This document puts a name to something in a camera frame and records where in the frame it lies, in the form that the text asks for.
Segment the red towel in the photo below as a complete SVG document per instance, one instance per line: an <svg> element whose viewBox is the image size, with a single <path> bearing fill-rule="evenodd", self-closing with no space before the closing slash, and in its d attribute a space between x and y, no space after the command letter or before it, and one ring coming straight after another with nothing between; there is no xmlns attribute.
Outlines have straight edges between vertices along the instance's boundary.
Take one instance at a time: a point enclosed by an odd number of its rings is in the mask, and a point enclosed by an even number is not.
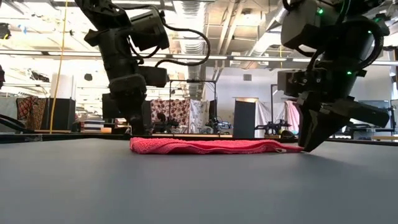
<svg viewBox="0 0 398 224"><path fill-rule="evenodd" d="M178 139L132 138L130 149L138 154L252 154L263 152L300 152L301 147L281 144L274 140L183 141Z"/></svg>

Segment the black cable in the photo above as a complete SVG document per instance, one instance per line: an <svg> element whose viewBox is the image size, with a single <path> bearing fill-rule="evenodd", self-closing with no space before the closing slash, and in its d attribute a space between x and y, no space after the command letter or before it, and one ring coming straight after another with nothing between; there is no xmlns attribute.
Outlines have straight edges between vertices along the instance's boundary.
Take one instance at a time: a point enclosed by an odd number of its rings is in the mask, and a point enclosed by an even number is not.
<svg viewBox="0 0 398 224"><path fill-rule="evenodd" d="M215 98L215 100L217 100L217 99L218 99L218 94L217 94L217 92L215 91L214 87L211 86L210 84L206 83L206 82L205 82L205 85L206 85L213 93L216 93L216 98Z"/></svg>
<svg viewBox="0 0 398 224"><path fill-rule="evenodd" d="M201 65L201 64L205 63L209 59L210 51L211 51L211 45L210 45L209 39L204 34L202 34L199 31L193 30L193 29L183 29L183 28L171 27L171 26L167 25L164 21L162 21L162 22L163 22L163 26L165 26L166 28L168 28L170 30L179 31L179 32L193 32L194 34L198 34L206 42L207 53L206 53L206 57L204 59L202 59L201 61L199 61L199 62L179 62L179 61L171 60L171 59L163 59L163 60L158 61L156 63L156 65L155 65L155 67L158 67L160 64L162 64L164 62L170 62L170 63L174 63L174 64L177 64L177 65L184 65L184 66L197 66L197 65Z"/></svg>
<svg viewBox="0 0 398 224"><path fill-rule="evenodd" d="M339 14L339 16L338 16L338 18L337 18L337 20L336 20L336 22L335 22L335 26L340 25L340 24L344 21L344 18L345 18L346 15L347 15L347 12L348 12L349 5L350 5L350 4L351 4L351 0L344 0L344 2L343 2L343 7L341 8L340 14ZM312 69L313 69L313 67L314 67L314 64L315 64L315 61L317 60L317 58L319 57L319 55L321 55L321 54L326 50L328 44L329 44L334 38L335 38L335 35L332 34L332 35L328 38L328 40L325 42L325 44L324 44L323 46L319 47L319 48L317 49L317 51L312 55L311 61L310 61L310 63L308 63L308 66L307 66L307 71L308 71L308 72L312 71Z"/></svg>
<svg viewBox="0 0 398 224"><path fill-rule="evenodd" d="M10 118L3 114L0 114L0 124L3 124L5 126L7 126L8 128L11 128L16 131L23 132L23 133L28 133L28 134L35 133L34 131L27 129L22 122L14 119L14 118Z"/></svg>
<svg viewBox="0 0 398 224"><path fill-rule="evenodd" d="M384 36L382 33L381 28L373 21L349 21L344 23L344 29L341 32L345 32L346 29L350 29L350 27L363 27L364 30L370 30L373 37L374 37L374 47L372 52L369 56L363 60L361 63L353 66L353 67L333 67L332 69L336 70L351 70L351 71L358 71L362 70L363 68L369 66L370 64L375 61L378 56L380 55L383 45L384 45Z"/></svg>
<svg viewBox="0 0 398 224"><path fill-rule="evenodd" d="M220 118L221 119L221 123L223 123L223 118L221 116L217 116L216 118Z"/></svg>
<svg viewBox="0 0 398 224"><path fill-rule="evenodd" d="M143 6L134 6L134 7L119 7L119 6L115 5L115 4L113 4L113 6L115 6L115 7L118 8L118 9L124 9L124 10L135 10L135 9L153 8L153 9L155 9L158 13L160 13L159 10L158 10L155 6L149 5L149 4L143 5ZM184 66L197 66L197 65L201 65L201 64L205 63L205 62L209 59L210 53L211 53L211 52L210 52L210 51L211 51L211 45L210 45L209 39L208 39L204 34L202 34L202 33L199 32L199 31L193 30L193 29L182 29L182 28L171 27L171 26L169 26L169 25L167 25L167 24L165 23L164 19L162 19L162 23L163 23L163 26L165 26L166 28L168 28L168 29L170 29L170 30L173 30L173 31L179 31L179 32L193 32L194 34L198 34L200 37L202 37L202 38L205 40L205 42L206 42L206 44L207 44L207 54L206 54L206 57L205 57L203 60L199 61L199 62L188 62L188 63L185 63L185 62L179 62L179 61L171 60L171 59L163 59L163 60L158 61L158 62L156 63L156 65L155 65L155 67L158 67L160 64L162 64L162 63L164 63L164 62L170 62L170 63L174 63L174 64L177 64L177 65L184 65Z"/></svg>
<svg viewBox="0 0 398 224"><path fill-rule="evenodd" d="M284 5L284 8L285 8L286 10L288 10L289 12L292 11L292 10L294 9L294 7L291 6L291 5L287 2L287 0L282 0L282 4Z"/></svg>
<svg viewBox="0 0 398 224"><path fill-rule="evenodd" d="M132 7L120 7L120 6L115 5L115 4L113 4L113 3L112 3L112 5L113 5L114 7L116 7L116 8L118 8L118 9L124 9L124 10L135 10L135 9L153 8L153 9L155 9L157 12L159 12L159 10L158 10L155 6L150 5L150 4L145 4L145 5L141 5L141 6L132 6Z"/></svg>
<svg viewBox="0 0 398 224"><path fill-rule="evenodd" d="M306 56L306 57L312 57L312 56L314 55L313 52L305 52L305 51L303 51L302 49L300 49L300 47L297 47L295 50L296 50L298 53L300 53L300 54L302 54L302 55L304 55L304 56Z"/></svg>
<svg viewBox="0 0 398 224"><path fill-rule="evenodd" d="M145 33L142 33L142 34L141 34L141 33L134 32L134 31L129 31L129 30L124 30L124 31L120 32L120 33L118 34L118 36L123 35L123 34L124 34L124 35L126 35L126 34L137 34L137 35L155 36L155 34L145 34ZM135 48L132 46L132 43L130 42L130 39L127 38L127 37L126 37L126 39L127 39L127 42L129 43L130 50L131 50L135 55L137 55L137 57L133 57L132 55L125 54L125 53L121 50L120 42L115 42L115 43L116 43L116 44L115 44L116 50L119 52L119 54L125 56L126 58L129 58L129 59L131 59L131 60L139 60L139 63L138 63L138 64L140 64L140 65L142 65L142 64L144 63L144 60L143 60L144 58L151 58L151 57L153 57L153 56L160 50L160 47L157 46L157 47L155 48L155 50L154 50L152 53L150 53L150 54L147 55L147 56L142 56L142 55L140 55L140 54L135 50Z"/></svg>

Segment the table surface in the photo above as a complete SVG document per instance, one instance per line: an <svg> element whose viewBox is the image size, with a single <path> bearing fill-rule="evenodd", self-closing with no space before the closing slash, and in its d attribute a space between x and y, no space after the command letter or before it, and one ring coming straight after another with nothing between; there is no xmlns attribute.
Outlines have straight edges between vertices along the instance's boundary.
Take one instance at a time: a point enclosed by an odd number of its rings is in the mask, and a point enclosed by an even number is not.
<svg viewBox="0 0 398 224"><path fill-rule="evenodd" d="M0 144L0 223L395 223L398 147L137 155L128 141Z"/></svg>

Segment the wall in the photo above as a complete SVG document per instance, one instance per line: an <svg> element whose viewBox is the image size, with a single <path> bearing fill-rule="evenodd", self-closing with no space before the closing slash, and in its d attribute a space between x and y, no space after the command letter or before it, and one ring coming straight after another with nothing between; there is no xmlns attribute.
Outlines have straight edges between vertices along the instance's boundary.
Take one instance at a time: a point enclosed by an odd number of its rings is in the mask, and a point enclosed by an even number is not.
<svg viewBox="0 0 398 224"><path fill-rule="evenodd" d="M240 68L224 68L217 82L218 115L233 123L234 97L256 97L259 101L270 102L270 85L277 83L277 72L280 69L242 70ZM351 91L355 100L390 100L391 79L388 66L369 66L364 78L358 78ZM252 81L243 81L243 74L251 74ZM213 68L206 68L206 79L211 80ZM274 95L274 102L284 101L282 91ZM206 87L206 99L213 100L212 91Z"/></svg>
<svg viewBox="0 0 398 224"><path fill-rule="evenodd" d="M252 81L243 81L243 74L251 74ZM213 68L206 68L206 79L211 80ZM260 101L271 101L270 85L276 84L277 70L266 69L242 70L240 68L224 68L217 82L218 116L233 123L235 107L234 97L254 97ZM214 100L209 87L206 87L206 99Z"/></svg>

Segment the green light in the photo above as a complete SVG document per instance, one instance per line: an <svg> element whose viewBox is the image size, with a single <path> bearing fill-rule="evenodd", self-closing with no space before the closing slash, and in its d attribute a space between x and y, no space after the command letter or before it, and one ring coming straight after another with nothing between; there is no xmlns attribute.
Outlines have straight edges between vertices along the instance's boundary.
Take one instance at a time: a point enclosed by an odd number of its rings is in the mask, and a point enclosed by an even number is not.
<svg viewBox="0 0 398 224"><path fill-rule="evenodd" d="M318 14L323 14L323 9L322 8L318 8Z"/></svg>

